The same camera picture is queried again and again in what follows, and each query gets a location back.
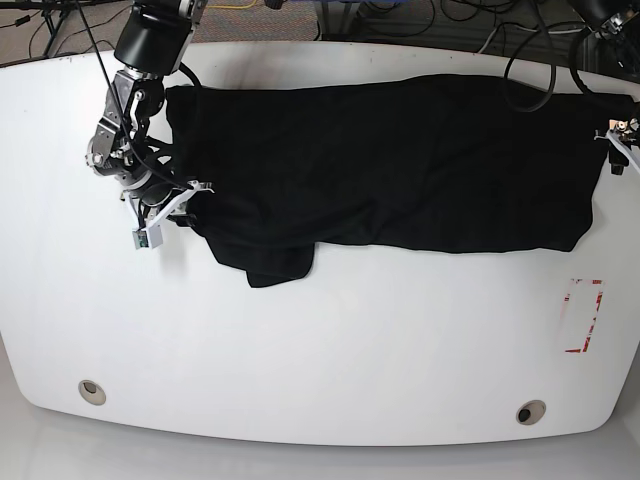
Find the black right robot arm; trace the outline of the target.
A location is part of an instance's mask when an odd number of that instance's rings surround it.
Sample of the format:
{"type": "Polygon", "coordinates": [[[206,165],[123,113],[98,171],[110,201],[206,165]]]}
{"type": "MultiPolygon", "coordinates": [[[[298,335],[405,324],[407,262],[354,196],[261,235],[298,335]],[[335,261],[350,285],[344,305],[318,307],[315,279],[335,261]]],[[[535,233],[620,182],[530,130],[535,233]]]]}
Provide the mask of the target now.
{"type": "Polygon", "coordinates": [[[166,212],[178,195],[195,192],[169,162],[160,162],[174,147],[150,137],[148,129],[165,101],[165,77],[179,71],[201,88],[182,58],[206,6],[205,1],[135,1],[116,44],[114,57],[123,68],[108,81],[86,161],[96,174],[115,178],[138,203],[134,218],[140,227],[152,211],[166,212]]]}

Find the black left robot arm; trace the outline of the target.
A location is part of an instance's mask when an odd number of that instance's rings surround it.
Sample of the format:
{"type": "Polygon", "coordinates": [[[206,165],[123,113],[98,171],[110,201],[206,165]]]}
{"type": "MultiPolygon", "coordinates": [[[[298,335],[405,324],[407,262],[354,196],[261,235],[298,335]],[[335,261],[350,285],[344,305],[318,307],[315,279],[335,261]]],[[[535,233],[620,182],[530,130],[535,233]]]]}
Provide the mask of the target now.
{"type": "MultiPolygon", "coordinates": [[[[557,81],[557,59],[551,38],[550,27],[542,19],[535,1],[526,3],[533,14],[537,28],[530,34],[544,37],[550,55],[550,79],[546,92],[541,100],[530,106],[522,106],[512,101],[509,96],[510,70],[518,57],[521,47],[517,47],[505,67],[502,79],[502,91],[507,105],[520,113],[532,113],[540,110],[552,98],[557,81]]],[[[608,146],[608,161],[613,175],[621,175],[631,167],[639,169],[639,156],[634,153],[639,148],[639,105],[628,106],[607,102],[602,94],[592,91],[582,80],[578,67],[578,50],[585,40],[597,36],[601,40],[627,51],[632,62],[639,62],[639,45],[632,35],[631,24],[639,19],[639,3],[637,1],[572,1],[571,7],[579,15],[583,27],[575,34],[569,47],[567,64],[574,85],[581,93],[582,99],[589,105],[607,113],[612,123],[607,130],[597,132],[597,140],[605,140],[608,146]]]]}

